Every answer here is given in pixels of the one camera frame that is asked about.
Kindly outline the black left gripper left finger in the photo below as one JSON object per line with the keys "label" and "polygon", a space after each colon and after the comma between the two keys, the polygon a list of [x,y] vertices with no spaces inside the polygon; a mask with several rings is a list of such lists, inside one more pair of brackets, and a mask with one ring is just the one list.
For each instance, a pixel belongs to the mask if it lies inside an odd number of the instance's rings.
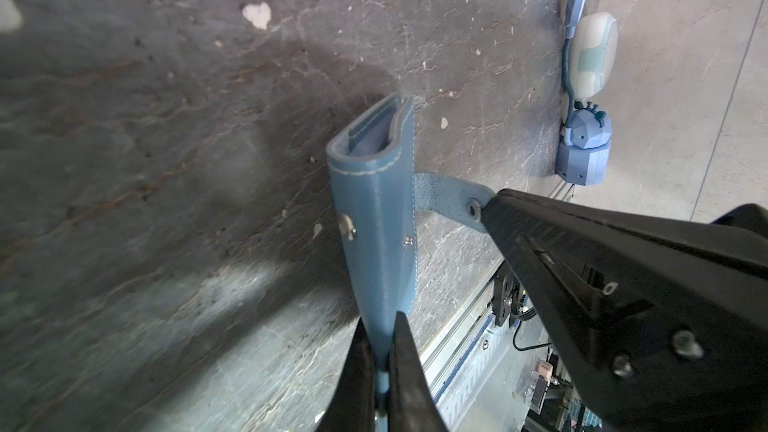
{"label": "black left gripper left finger", "polygon": [[374,431],[375,379],[375,356],[364,323],[359,319],[336,390],[316,431]]}

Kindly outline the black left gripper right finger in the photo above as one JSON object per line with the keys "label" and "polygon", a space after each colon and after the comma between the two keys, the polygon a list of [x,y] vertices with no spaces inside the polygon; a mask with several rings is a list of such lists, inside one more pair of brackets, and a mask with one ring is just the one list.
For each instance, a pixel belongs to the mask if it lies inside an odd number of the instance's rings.
{"label": "black left gripper right finger", "polygon": [[388,357],[386,399],[390,432],[447,432],[431,395],[408,318],[398,312]]}

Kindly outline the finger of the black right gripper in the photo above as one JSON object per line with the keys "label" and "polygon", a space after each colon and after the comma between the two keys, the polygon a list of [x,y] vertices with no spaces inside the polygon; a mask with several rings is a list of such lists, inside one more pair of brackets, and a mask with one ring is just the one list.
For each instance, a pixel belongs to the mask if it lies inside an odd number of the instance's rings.
{"label": "finger of the black right gripper", "polygon": [[505,189],[481,220],[611,431],[767,427],[767,211],[711,223]]}

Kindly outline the blue leather card holder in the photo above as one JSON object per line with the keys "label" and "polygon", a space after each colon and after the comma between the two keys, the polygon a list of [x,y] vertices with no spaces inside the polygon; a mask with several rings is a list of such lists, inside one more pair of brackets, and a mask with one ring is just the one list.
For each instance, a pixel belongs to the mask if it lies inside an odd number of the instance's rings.
{"label": "blue leather card holder", "polygon": [[414,169],[412,99],[381,99],[326,147],[338,229],[354,298],[376,363],[375,430],[388,430],[388,357],[398,312],[417,291],[416,215],[435,212],[476,231],[495,193],[466,180]]}

